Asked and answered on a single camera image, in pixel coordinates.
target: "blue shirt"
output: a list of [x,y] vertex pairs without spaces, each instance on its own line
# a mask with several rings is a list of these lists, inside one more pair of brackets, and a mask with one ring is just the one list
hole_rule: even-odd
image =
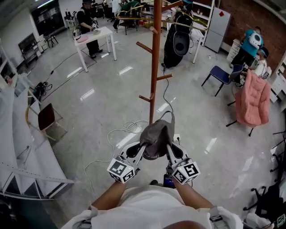
[[243,45],[241,46],[241,48],[243,48],[245,51],[247,51],[251,56],[255,57],[257,52],[258,52],[258,49],[256,49],[253,45],[251,45],[248,41],[249,37],[253,33],[254,33],[254,30],[247,30],[245,32],[246,39],[245,39]]

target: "white floor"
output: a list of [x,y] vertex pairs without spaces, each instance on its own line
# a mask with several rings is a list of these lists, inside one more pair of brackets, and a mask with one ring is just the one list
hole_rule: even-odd
[[[106,19],[99,20],[100,26],[107,26],[112,31],[112,23]],[[160,63],[163,61],[165,34],[161,35]],[[95,200],[89,182],[84,174],[84,167],[93,160],[108,160],[112,157],[112,147],[107,142],[107,134],[113,129],[123,128],[129,120],[149,119],[149,105],[139,99],[139,95],[150,96],[151,54],[136,45],[137,41],[151,47],[151,31],[140,27],[130,29],[125,35],[124,27],[114,32],[117,61],[113,55],[101,57],[107,53],[105,39],[99,40],[104,52],[95,60],[86,54],[89,72],[83,68],[79,74],[67,77],[81,65],[71,38],[71,31],[57,36],[59,44],[48,49],[37,61],[30,79],[37,84],[48,79],[53,88],[43,97],[44,105],[52,103],[64,117],[61,122],[68,133],[53,147],[55,155],[65,175],[69,179],[79,180],[57,200],[57,204],[66,216],[58,219],[58,225],[88,208]],[[201,175],[193,182],[193,187],[214,205],[243,215],[243,207],[248,206],[252,187],[273,184],[274,174],[269,170],[275,167],[270,149],[281,140],[272,133],[285,129],[284,116],[279,104],[271,104],[269,123],[256,127],[249,137],[251,128],[241,124],[225,127],[236,119],[235,106],[227,104],[234,101],[232,85],[225,85],[215,97],[220,83],[210,78],[201,87],[210,70],[218,65],[231,72],[226,61],[226,54],[215,54],[206,47],[201,47],[196,63],[192,54],[184,56],[179,65],[169,69],[165,74],[173,74],[166,99],[172,101],[176,118],[175,133],[181,135],[181,145],[197,162]],[[68,56],[73,55],[60,65],[52,75],[50,72]],[[120,74],[123,69],[130,70]],[[163,75],[159,67],[158,76]],[[157,84],[155,120],[164,111],[163,93],[167,81]],[[116,131],[110,135],[110,141],[116,145],[128,135]],[[139,135],[130,142],[139,139]],[[163,181],[167,159],[142,161],[141,171],[128,186],[147,185],[151,180]],[[108,163],[95,162],[87,169],[95,193],[102,194],[114,181],[106,171]],[[47,211],[56,221],[57,215],[51,210],[53,203],[46,204]]]

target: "desk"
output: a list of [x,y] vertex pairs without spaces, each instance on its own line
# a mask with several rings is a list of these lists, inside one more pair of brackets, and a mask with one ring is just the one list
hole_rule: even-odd
[[91,41],[95,41],[95,40],[98,40],[100,38],[104,38],[105,37],[106,38],[107,50],[108,50],[108,52],[110,52],[110,46],[109,46],[109,43],[108,43],[108,36],[110,36],[114,60],[117,60],[116,53],[115,53],[114,41],[113,41],[113,32],[110,29],[108,29],[107,27],[102,27],[102,28],[99,28],[98,30],[100,31],[100,33],[95,34],[94,32],[89,32],[89,33],[84,34],[84,36],[88,36],[88,40],[86,40],[86,41],[84,41],[82,43],[78,43],[76,41],[76,39],[74,39],[75,40],[76,50],[77,50],[77,52],[80,55],[80,60],[81,60],[81,62],[83,64],[84,69],[85,69],[86,72],[88,72],[88,69],[87,69],[87,67],[85,65],[84,58],[83,58],[83,56],[81,54],[80,45],[84,45],[84,44],[90,43]]
[[[197,28],[202,28],[204,29],[204,27],[196,22],[193,23],[193,26],[194,27],[197,27]],[[169,32],[169,29],[171,27],[171,23],[167,23],[167,32]],[[198,41],[198,45],[197,45],[197,49],[196,49],[196,52],[195,52],[195,56],[193,57],[193,64],[196,62],[196,58],[197,58],[197,55],[198,55],[198,50],[201,46],[201,43],[202,43],[202,40],[204,38],[204,35],[202,34],[202,32],[198,29],[192,29],[192,33],[191,33],[191,39],[194,41],[194,40],[197,40]]]

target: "pink cushion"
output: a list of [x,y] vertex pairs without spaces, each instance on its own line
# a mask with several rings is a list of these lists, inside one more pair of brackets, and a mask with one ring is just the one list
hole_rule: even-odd
[[84,41],[88,40],[88,37],[81,36],[80,39],[77,40],[78,43],[82,43]]
[[248,70],[243,88],[236,93],[236,119],[256,127],[269,121],[270,84]]

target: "white refrigerator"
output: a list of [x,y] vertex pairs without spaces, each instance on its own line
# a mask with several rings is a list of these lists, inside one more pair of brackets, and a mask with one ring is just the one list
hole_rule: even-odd
[[219,8],[214,8],[206,36],[205,46],[218,52],[230,23],[231,15]]

